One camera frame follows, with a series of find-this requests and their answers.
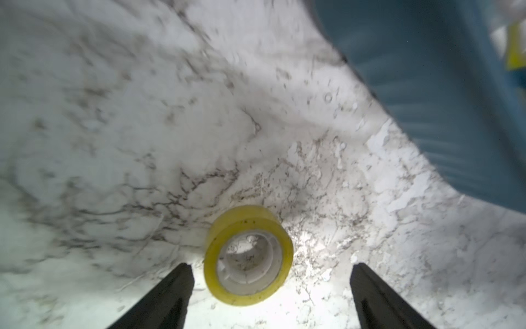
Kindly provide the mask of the teal storage box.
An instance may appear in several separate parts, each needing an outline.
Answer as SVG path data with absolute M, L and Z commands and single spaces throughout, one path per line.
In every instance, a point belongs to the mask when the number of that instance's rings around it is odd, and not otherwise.
M 525 211 L 525 64 L 492 1 L 310 1 L 316 27 L 459 192 Z

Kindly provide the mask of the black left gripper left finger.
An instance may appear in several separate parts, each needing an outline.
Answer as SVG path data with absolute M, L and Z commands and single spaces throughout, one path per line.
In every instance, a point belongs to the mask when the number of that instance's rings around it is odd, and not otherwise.
M 195 280 L 181 263 L 109 329 L 183 329 Z

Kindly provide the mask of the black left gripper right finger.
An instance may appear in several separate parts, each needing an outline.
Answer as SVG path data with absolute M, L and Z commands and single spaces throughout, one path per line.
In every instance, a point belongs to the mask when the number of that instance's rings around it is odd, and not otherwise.
M 435 329 L 367 264 L 353 266 L 349 283 L 362 328 Z

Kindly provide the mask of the yellow tape roll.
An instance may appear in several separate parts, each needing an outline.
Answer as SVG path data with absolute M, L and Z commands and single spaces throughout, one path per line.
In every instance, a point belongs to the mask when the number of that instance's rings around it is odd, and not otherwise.
M 525 68 L 525 51 L 521 43 L 521 25 L 513 23 L 507 30 L 507 48 L 505 53 L 505 65 L 508 71 Z
M 211 294 L 237 307 L 271 297 L 293 264 L 293 242 L 280 221 L 261 206 L 220 215 L 205 243 L 204 278 Z

